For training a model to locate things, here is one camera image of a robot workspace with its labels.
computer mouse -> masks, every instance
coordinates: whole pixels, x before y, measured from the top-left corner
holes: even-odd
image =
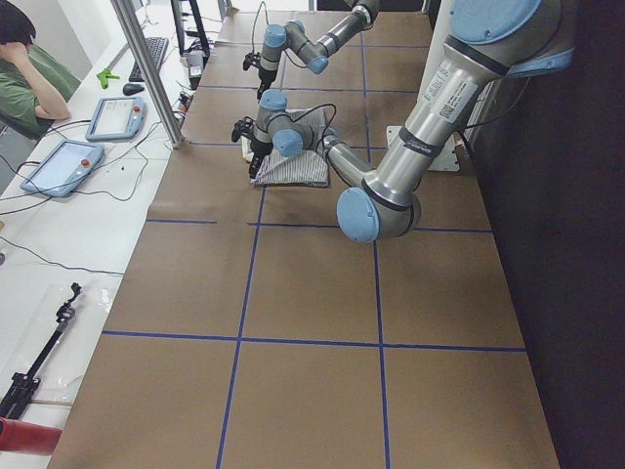
[[[126,83],[121,91],[124,96],[132,96],[136,95],[137,93],[141,93],[144,89],[144,85],[139,85],[137,83]]]

tablet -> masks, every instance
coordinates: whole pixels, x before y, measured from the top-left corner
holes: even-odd
[[[135,138],[144,124],[146,102],[132,98],[101,98],[87,129],[89,142],[117,142]]]
[[[63,140],[24,179],[20,188],[52,197],[66,196],[85,180],[103,154],[101,145]]]

black wall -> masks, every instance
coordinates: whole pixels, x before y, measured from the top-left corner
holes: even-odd
[[[623,2],[582,1],[574,64],[533,78],[475,141],[562,469],[625,468],[624,18]]]

metal pole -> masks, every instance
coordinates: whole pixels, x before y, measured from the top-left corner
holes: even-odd
[[[156,111],[167,131],[172,147],[176,149],[183,142],[183,134],[180,130],[178,120],[176,120],[174,112],[167,100],[167,94],[165,93],[163,82],[160,80],[160,76],[158,76],[158,70],[156,70],[156,67],[149,57],[144,33],[135,16],[132,3],[128,0],[110,0],[110,3],[112,3],[115,14],[119,19],[130,50],[133,51],[135,60],[139,64],[144,81],[146,82],[147,90],[152,96]]]

striped cloth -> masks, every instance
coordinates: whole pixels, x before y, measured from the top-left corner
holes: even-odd
[[[313,127],[324,126],[323,108],[314,110],[299,122]],[[321,156],[311,150],[304,150],[297,156],[285,158],[273,149],[271,154],[263,160],[256,179],[251,180],[251,183],[255,186],[327,188],[329,185],[328,165]]]

